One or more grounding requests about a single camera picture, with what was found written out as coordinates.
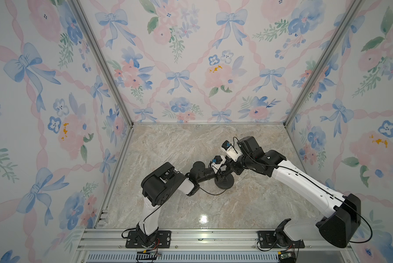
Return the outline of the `black round microphone stand base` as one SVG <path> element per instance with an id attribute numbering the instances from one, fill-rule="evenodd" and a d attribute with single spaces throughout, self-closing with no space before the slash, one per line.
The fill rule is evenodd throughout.
<path id="1" fill-rule="evenodd" d="M 234 177 L 231 174 L 217 174 L 215 177 L 215 185 L 222 190 L 228 190 L 234 185 Z"/>

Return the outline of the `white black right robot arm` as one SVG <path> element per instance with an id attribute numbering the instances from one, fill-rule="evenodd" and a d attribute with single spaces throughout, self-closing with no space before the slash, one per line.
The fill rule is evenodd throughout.
<path id="1" fill-rule="evenodd" d="M 244 170 L 273 178 L 298 193 L 320 212 L 307 220 L 283 220 L 275 229 L 282 245 L 301 240 L 324 240 L 337 248 L 345 248 L 360 225 L 366 222 L 361 215 L 361 200 L 344 195 L 313 179 L 275 150 L 263 151 L 254 137 L 233 142 L 225 141 L 226 167 L 239 175 Z"/>

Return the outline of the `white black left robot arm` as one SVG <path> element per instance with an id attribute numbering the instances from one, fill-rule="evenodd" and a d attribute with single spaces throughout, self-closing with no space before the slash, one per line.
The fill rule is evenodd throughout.
<path id="1" fill-rule="evenodd" d="M 211 179 L 223 191 L 234 185 L 230 171 L 223 171 L 221 165 L 215 163 L 207 167 L 201 161 L 195 162 L 187 174 L 181 173 L 167 162 L 147 175 L 141 183 L 144 205 L 141 220 L 136 226 L 139 242 L 144 247 L 156 243 L 160 209 L 177 190 L 193 196 L 202 189 L 200 183 Z"/>

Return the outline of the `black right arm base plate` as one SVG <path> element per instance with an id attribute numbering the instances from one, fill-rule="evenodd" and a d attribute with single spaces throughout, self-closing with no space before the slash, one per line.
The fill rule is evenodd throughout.
<path id="1" fill-rule="evenodd" d="M 290 221 L 291 219 L 283 220 L 275 230 L 257 231 L 257 248 L 264 252 L 271 249 L 305 248 L 302 240 L 292 241 L 284 232 L 284 227 Z"/>

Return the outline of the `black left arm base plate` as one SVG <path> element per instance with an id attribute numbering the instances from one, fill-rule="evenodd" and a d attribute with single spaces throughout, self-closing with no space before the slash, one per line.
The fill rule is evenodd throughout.
<path id="1" fill-rule="evenodd" d="M 129 231 L 125 247 L 129 249 L 170 248 L 171 231 L 158 230 L 146 236 L 141 230 Z"/>

